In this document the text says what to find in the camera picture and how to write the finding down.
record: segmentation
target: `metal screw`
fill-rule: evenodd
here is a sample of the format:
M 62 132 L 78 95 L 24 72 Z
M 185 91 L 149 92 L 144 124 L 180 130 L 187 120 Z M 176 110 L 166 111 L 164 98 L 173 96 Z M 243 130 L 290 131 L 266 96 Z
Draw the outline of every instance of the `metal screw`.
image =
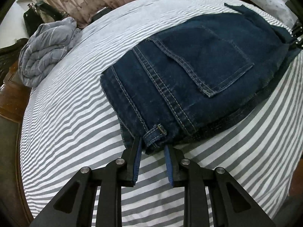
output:
M 89 172 L 89 167 L 85 166 L 83 168 L 80 169 L 81 173 L 88 173 Z
M 183 160 L 181 160 L 181 163 L 183 165 L 189 165 L 190 164 L 190 160 L 189 159 L 183 159 Z
M 117 165 L 123 165 L 124 162 L 125 162 L 125 160 L 122 159 L 122 158 L 116 159 L 116 164 L 117 164 Z
M 219 173 L 219 174 L 224 174 L 224 172 L 225 172 L 225 170 L 224 170 L 223 167 L 218 167 L 218 168 L 216 169 L 216 171 L 217 171 L 217 173 Z

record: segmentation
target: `bed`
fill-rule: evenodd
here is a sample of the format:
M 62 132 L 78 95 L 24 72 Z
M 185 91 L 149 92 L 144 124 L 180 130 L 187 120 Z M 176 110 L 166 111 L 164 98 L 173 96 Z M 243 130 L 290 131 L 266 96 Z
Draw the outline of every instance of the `bed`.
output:
M 77 45 L 32 89 L 25 111 L 20 168 L 34 217 L 81 167 L 103 167 L 124 150 L 100 74 L 158 31 L 201 14 L 233 13 L 224 2 L 244 4 L 270 24 L 289 29 L 239 0 L 137 0 L 82 30 Z M 178 146 L 201 166 L 225 167 L 271 218 L 287 196 L 303 150 L 302 57 L 301 52 L 271 96 L 236 126 L 209 140 Z M 123 226 L 182 226 L 183 204 L 183 189 L 172 189 L 166 178 L 163 152 L 142 155 L 136 186 L 122 189 Z M 209 215 L 212 223 L 210 202 Z

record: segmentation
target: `gray blanket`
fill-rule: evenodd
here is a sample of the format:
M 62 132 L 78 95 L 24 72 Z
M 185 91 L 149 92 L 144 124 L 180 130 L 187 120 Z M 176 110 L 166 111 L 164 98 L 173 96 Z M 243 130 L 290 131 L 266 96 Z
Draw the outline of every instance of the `gray blanket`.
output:
M 38 27 L 19 56 L 19 73 L 25 86 L 37 87 L 73 48 L 80 35 L 76 26 L 76 21 L 68 17 Z

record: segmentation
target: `black bag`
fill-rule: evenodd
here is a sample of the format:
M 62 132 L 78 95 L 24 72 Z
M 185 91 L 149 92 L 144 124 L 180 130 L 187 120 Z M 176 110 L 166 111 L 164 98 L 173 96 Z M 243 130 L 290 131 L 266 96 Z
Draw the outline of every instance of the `black bag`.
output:
M 24 14 L 23 19 L 25 22 L 25 27 L 27 34 L 31 37 L 35 31 L 38 29 L 38 26 L 43 24 L 43 20 L 39 14 L 33 8 L 29 8 Z

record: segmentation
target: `dark blue jeans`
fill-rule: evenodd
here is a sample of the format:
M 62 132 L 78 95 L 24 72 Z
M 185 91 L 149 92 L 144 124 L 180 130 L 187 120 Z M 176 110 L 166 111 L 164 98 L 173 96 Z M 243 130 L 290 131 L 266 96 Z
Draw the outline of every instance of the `dark blue jeans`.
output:
M 241 14 L 189 19 L 140 42 L 104 71 L 101 85 L 127 147 L 135 136 L 151 153 L 214 135 L 274 89 L 269 83 L 277 84 L 299 53 L 289 48 L 292 37 L 245 6 L 229 7 Z

